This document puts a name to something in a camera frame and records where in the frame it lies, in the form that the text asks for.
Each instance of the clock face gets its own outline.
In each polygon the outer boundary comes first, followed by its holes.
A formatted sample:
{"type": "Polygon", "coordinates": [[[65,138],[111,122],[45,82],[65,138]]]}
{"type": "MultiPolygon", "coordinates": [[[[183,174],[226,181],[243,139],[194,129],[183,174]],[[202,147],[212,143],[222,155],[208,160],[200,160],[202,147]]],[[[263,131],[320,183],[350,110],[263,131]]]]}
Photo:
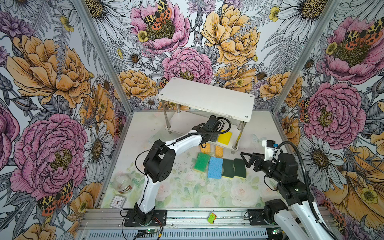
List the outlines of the clock face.
{"type": "Polygon", "coordinates": [[[123,196],[115,195],[113,197],[112,202],[111,202],[111,207],[114,207],[116,209],[122,209],[122,207],[125,203],[125,200],[127,200],[127,198],[125,198],[123,196]]]}

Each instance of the orange sponge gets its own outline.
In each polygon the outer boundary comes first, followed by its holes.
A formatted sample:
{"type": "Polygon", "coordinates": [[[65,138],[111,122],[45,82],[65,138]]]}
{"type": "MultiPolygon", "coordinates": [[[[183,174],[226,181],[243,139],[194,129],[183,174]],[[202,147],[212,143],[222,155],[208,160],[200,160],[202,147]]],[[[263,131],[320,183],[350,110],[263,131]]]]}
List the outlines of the orange sponge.
{"type": "Polygon", "coordinates": [[[211,153],[211,144],[207,143],[207,146],[205,148],[202,148],[202,146],[200,145],[200,149],[202,153],[209,155],[211,153]]]}
{"type": "Polygon", "coordinates": [[[215,157],[223,158],[223,148],[215,146],[215,157]]]}

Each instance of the dark green scouring pad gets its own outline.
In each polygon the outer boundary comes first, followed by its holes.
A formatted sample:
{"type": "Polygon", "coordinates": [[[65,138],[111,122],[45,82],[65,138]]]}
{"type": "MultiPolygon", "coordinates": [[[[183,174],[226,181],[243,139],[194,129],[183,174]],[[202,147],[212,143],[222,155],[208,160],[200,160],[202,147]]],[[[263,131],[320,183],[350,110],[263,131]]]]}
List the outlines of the dark green scouring pad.
{"type": "Polygon", "coordinates": [[[223,159],[223,177],[233,178],[235,176],[235,169],[233,167],[233,160],[223,159]]]}
{"type": "Polygon", "coordinates": [[[233,165],[235,166],[235,177],[246,178],[247,171],[245,170],[245,163],[243,159],[236,158],[233,161],[233,165]]]}
{"type": "Polygon", "coordinates": [[[195,170],[197,172],[204,173],[205,170],[207,169],[207,165],[208,165],[210,157],[211,156],[209,156],[208,154],[204,154],[204,153],[200,152],[197,155],[196,164],[195,164],[195,167],[193,168],[193,170],[195,170]]]}

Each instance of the robotic arm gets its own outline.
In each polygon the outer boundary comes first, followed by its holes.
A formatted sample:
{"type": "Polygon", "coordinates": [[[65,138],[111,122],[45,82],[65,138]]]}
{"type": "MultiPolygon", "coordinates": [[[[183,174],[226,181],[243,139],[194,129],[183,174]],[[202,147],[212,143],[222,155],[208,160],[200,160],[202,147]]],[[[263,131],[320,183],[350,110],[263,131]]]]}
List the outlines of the robotic arm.
{"type": "Polygon", "coordinates": [[[152,219],[160,182],[164,181],[171,173],[175,157],[191,147],[206,144],[208,141],[215,141],[217,135],[228,132],[230,128],[231,123],[228,119],[211,115],[207,123],[193,127],[191,131],[177,139],[167,142],[155,141],[144,160],[147,184],[143,188],[139,201],[134,206],[136,216],[142,225],[147,225],[152,219]],[[225,131],[222,131],[224,123],[221,119],[229,124],[225,131]]]}
{"type": "Polygon", "coordinates": [[[292,154],[280,153],[275,159],[277,147],[275,141],[263,141],[265,155],[258,153],[244,153],[240,155],[246,166],[253,170],[262,171],[266,177],[278,182],[277,189],[292,210],[303,223],[307,234],[298,226],[296,220],[288,211],[288,207],[281,199],[267,201],[264,206],[263,216],[268,223],[276,222],[288,235],[289,239],[297,240],[332,240],[337,239],[327,228],[319,209],[308,194],[306,186],[297,178],[298,163],[292,154]]]}

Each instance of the floral table mat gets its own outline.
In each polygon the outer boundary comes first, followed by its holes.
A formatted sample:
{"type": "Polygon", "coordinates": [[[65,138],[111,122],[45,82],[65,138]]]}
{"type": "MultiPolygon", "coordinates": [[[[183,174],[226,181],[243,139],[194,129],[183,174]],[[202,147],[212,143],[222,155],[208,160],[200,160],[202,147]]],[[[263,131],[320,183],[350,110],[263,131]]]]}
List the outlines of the floral table mat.
{"type": "MultiPolygon", "coordinates": [[[[178,136],[174,133],[169,134],[164,129],[164,124],[162,113],[136,112],[134,114],[113,172],[113,175],[125,172],[132,179],[132,190],[122,194],[127,197],[125,208],[134,206],[146,182],[146,177],[139,173],[134,165],[136,156],[145,149],[149,149],[157,139],[167,141],[178,136]]],[[[268,136],[269,140],[281,142],[270,113],[254,112],[251,122],[247,123],[244,129],[240,149],[235,154],[231,154],[229,149],[224,149],[224,158],[241,158],[241,152],[263,152],[261,141],[266,139],[265,136],[268,136]]],[[[214,146],[211,146],[211,150],[213,156],[214,146]]],[[[207,172],[194,171],[193,167],[199,152],[200,148],[194,147],[176,157],[171,174],[160,185],[156,197],[156,207],[262,207],[268,200],[282,198],[278,192],[270,190],[264,184],[264,173],[262,172],[247,169],[246,179],[237,177],[209,179],[207,172]]],[[[141,171],[144,170],[142,162],[145,156],[146,154],[143,154],[138,159],[138,167],[141,171]]],[[[276,187],[274,180],[267,179],[266,183],[271,188],[276,187]]],[[[101,207],[109,208],[109,204],[116,194],[121,195],[112,188],[110,182],[101,207]]]]}

